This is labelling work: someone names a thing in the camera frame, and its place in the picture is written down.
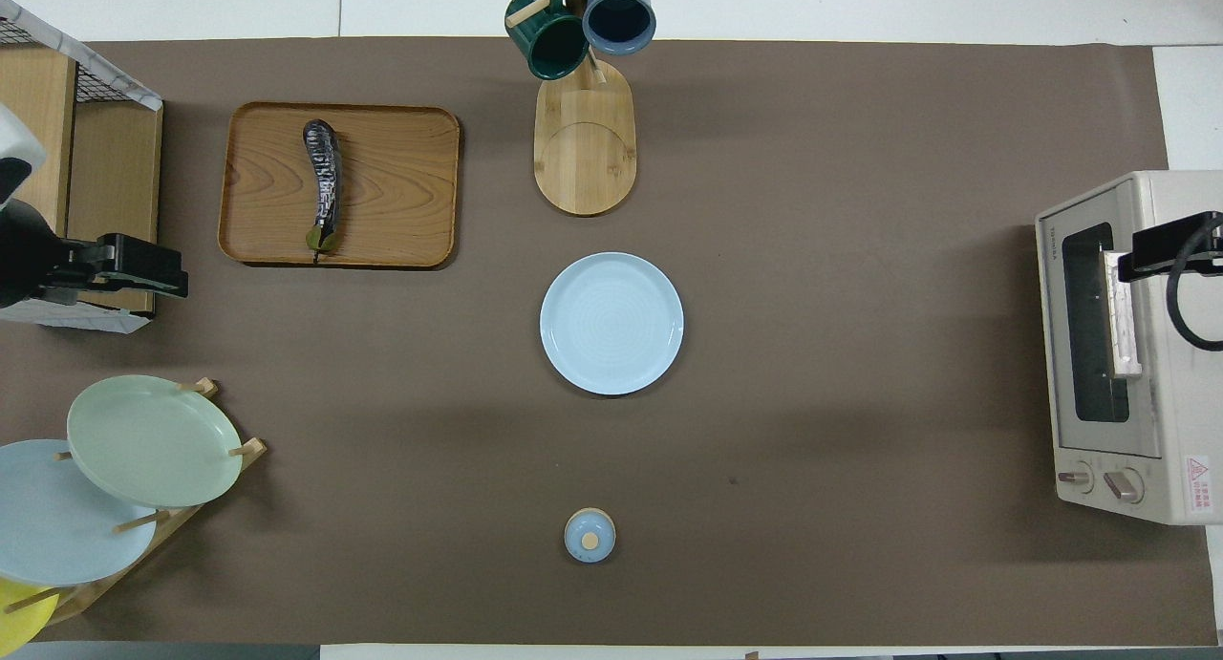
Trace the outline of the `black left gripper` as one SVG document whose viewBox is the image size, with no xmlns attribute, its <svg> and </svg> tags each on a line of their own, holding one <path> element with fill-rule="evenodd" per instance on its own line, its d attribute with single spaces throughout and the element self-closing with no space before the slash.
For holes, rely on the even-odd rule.
<svg viewBox="0 0 1223 660">
<path fill-rule="evenodd" d="M 114 260 L 117 273 L 100 273 Z M 144 277 L 124 273 L 170 273 Z M 94 242 L 73 241 L 53 233 L 40 211 L 29 203 L 9 199 L 1 219 L 1 307 L 26 299 L 43 299 L 75 306 L 79 291 L 135 290 L 164 297 L 187 298 L 188 273 L 181 271 L 181 254 L 126 233 L 114 233 Z"/>
</svg>

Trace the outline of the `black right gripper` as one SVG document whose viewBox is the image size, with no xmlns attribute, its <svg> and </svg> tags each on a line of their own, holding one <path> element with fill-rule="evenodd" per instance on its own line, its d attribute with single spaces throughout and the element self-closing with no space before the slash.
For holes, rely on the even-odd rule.
<svg viewBox="0 0 1223 660">
<path fill-rule="evenodd" d="M 1119 281 L 1132 284 L 1156 274 L 1170 273 L 1180 251 L 1180 271 L 1222 271 L 1221 211 L 1205 213 L 1188 235 L 1188 222 L 1170 221 L 1134 233 L 1134 254 L 1118 259 Z"/>
</svg>

